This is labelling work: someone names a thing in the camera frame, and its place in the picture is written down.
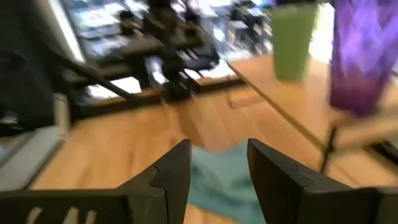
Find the wooden floor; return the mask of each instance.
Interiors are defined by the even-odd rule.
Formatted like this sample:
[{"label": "wooden floor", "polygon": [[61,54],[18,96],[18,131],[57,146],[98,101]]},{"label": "wooden floor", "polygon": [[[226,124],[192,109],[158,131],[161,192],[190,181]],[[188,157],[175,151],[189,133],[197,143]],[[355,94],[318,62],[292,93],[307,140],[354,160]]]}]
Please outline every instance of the wooden floor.
[{"label": "wooden floor", "polygon": [[[212,151],[258,138],[318,170],[320,151],[250,88],[201,95],[82,121],[32,189],[106,189],[131,179],[184,138]],[[251,101],[251,105],[242,105]],[[332,159],[329,176],[353,187],[398,185],[395,165],[372,151]],[[192,205],[186,224],[234,223]]]}]

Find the wooden table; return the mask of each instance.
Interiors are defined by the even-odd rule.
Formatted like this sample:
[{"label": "wooden table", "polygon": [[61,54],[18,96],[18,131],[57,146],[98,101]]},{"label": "wooden table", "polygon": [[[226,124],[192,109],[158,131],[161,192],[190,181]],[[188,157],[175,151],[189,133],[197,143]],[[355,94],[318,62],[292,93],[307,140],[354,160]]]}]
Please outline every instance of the wooden table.
[{"label": "wooden table", "polygon": [[398,119],[391,119],[394,115],[391,108],[398,105],[396,85],[388,86],[381,100],[380,113],[356,119],[330,107],[329,66],[326,63],[311,60],[302,82],[276,79],[271,55],[231,62],[229,66],[288,122],[326,152],[333,148],[362,147],[398,130]]}]

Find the purple tumbler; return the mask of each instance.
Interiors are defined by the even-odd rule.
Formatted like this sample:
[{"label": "purple tumbler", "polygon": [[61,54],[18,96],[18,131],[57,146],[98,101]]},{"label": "purple tumbler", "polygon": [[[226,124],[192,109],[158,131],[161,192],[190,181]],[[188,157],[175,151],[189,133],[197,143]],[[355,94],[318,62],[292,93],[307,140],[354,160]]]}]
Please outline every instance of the purple tumbler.
[{"label": "purple tumbler", "polygon": [[398,58],[398,0],[335,1],[334,31],[330,104],[372,114]]}]

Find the teal cloth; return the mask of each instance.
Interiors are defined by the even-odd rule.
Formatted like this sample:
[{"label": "teal cloth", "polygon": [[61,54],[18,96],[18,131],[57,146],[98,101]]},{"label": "teal cloth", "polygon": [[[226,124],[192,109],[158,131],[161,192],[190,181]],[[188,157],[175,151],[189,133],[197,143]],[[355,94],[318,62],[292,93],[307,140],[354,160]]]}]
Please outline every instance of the teal cloth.
[{"label": "teal cloth", "polygon": [[244,141],[227,152],[194,146],[188,203],[247,224],[264,224]]}]

